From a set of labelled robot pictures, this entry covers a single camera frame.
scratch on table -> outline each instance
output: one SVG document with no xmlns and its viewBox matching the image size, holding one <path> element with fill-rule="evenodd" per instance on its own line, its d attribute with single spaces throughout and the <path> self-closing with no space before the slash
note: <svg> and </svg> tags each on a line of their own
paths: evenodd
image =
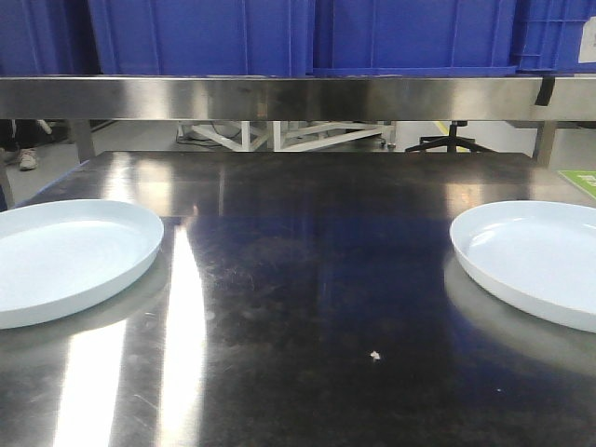
<svg viewBox="0 0 596 447">
<path fill-rule="evenodd" d="M 147 400 L 146 398 L 144 398 L 143 396 L 139 395 L 139 394 L 135 394 L 133 397 L 138 398 L 140 400 L 142 400 L 143 402 L 145 402 L 147 405 L 150 405 L 151 408 L 153 408 L 155 411 L 157 411 L 157 406 L 154 403 L 151 403 L 149 400 Z"/>
</svg>

black tape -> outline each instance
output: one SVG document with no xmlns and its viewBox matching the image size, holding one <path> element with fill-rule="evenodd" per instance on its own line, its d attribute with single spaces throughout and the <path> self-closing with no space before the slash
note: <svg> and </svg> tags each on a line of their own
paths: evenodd
<svg viewBox="0 0 596 447">
<path fill-rule="evenodd" d="M 540 91 L 536 97 L 534 105 L 540 105 L 546 107 L 550 104 L 550 98 L 552 98 L 552 91 L 555 89 L 555 78 L 552 76 L 545 76 L 542 78 L 542 84 L 540 85 Z"/>
</svg>

white metal frame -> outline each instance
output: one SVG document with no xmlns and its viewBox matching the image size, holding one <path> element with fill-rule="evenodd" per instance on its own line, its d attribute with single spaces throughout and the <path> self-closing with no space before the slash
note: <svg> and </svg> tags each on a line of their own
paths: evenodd
<svg viewBox="0 0 596 447">
<path fill-rule="evenodd" d="M 330 130 L 355 130 L 341 135 L 326 136 Z M 390 148 L 394 148 L 397 139 L 397 122 L 391 125 L 382 123 L 364 124 L 345 121 L 316 121 L 309 126 L 300 127 L 295 121 L 272 121 L 269 131 L 273 133 L 273 150 L 275 152 L 315 151 L 341 142 L 352 142 L 372 135 L 383 135 Z M 310 142 L 289 144 L 289 140 L 317 135 Z"/>
<path fill-rule="evenodd" d="M 271 121 L 266 129 L 259 129 L 251 125 L 250 121 L 225 121 L 213 122 L 213 125 L 226 125 L 241 131 L 241 142 L 235 142 L 229 137 L 218 133 L 211 123 L 194 124 L 189 128 L 196 134 L 217 142 L 228 149 L 237 152 L 253 152 L 267 144 L 275 152 L 306 152 L 315 151 L 324 147 L 342 142 L 351 142 L 373 135 L 382 135 L 389 150 L 396 146 L 397 122 L 390 125 L 379 122 L 377 124 L 354 123 L 351 121 L 316 121 L 308 123 L 299 121 Z M 340 135 L 329 136 L 330 130 L 353 130 Z M 183 124 L 178 125 L 178 134 L 184 135 Z M 315 140 L 295 142 L 301 137 L 315 136 Z"/>
<path fill-rule="evenodd" d="M 211 124 L 195 124 L 191 126 L 190 129 L 193 132 L 236 152 L 256 151 L 269 139 L 269 133 L 266 130 L 251 126 L 250 121 L 225 121 L 221 123 L 213 123 L 213 125 L 217 124 L 225 124 L 226 126 L 239 129 L 241 132 L 241 142 L 235 142 L 231 138 L 221 135 L 211 126 Z M 178 135 L 183 135 L 183 125 L 181 123 L 178 124 Z"/>
</svg>

green sign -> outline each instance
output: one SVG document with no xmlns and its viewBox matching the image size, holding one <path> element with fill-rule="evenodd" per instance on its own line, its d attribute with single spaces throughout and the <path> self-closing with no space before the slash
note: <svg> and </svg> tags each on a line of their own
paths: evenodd
<svg viewBox="0 0 596 447">
<path fill-rule="evenodd" d="M 579 189 L 596 198 L 596 170 L 560 170 L 559 173 Z"/>
</svg>

metal table surface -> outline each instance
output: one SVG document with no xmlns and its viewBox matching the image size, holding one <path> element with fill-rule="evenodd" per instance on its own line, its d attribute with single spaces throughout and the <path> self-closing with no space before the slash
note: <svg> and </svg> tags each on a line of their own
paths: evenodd
<svg viewBox="0 0 596 447">
<path fill-rule="evenodd" d="M 596 443 L 596 335 L 450 248 L 482 203 L 594 205 L 525 156 L 104 153 L 32 203 L 79 197 L 165 239 L 115 298 L 0 332 L 4 447 Z"/>
</svg>

